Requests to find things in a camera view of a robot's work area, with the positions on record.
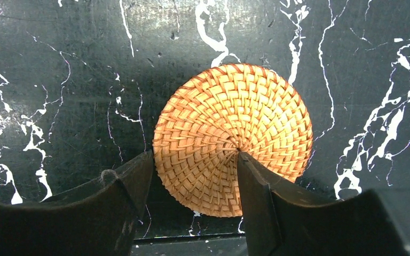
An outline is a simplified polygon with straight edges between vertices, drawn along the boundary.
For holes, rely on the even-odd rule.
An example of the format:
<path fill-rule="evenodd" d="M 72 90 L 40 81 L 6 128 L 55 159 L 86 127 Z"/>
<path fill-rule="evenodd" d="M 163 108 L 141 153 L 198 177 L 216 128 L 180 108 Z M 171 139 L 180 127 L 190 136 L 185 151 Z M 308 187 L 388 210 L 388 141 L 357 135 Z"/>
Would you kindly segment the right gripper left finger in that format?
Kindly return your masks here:
<path fill-rule="evenodd" d="M 39 203 L 0 204 L 0 255 L 130 255 L 153 154 Z"/>

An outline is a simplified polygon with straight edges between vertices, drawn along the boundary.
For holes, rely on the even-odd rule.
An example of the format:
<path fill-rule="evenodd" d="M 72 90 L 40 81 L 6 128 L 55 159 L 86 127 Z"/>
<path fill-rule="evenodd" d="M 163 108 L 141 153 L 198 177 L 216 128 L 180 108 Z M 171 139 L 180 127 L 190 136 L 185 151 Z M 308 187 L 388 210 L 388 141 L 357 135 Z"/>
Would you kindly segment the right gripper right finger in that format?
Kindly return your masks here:
<path fill-rule="evenodd" d="M 237 175 L 250 255 L 408 255 L 378 192 L 334 201 L 244 152 L 238 154 Z"/>

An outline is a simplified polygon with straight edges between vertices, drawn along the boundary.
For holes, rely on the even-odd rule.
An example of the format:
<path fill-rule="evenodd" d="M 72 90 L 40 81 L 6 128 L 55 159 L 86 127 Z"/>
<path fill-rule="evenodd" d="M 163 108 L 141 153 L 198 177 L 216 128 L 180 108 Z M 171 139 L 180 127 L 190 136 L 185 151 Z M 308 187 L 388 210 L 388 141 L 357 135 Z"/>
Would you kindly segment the woven rattan coaster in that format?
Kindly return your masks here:
<path fill-rule="evenodd" d="M 175 91 L 155 126 L 153 154 L 163 186 L 181 205 L 240 217 L 239 152 L 295 182 L 312 143 L 309 112 L 292 85 L 267 68 L 230 63 Z"/>

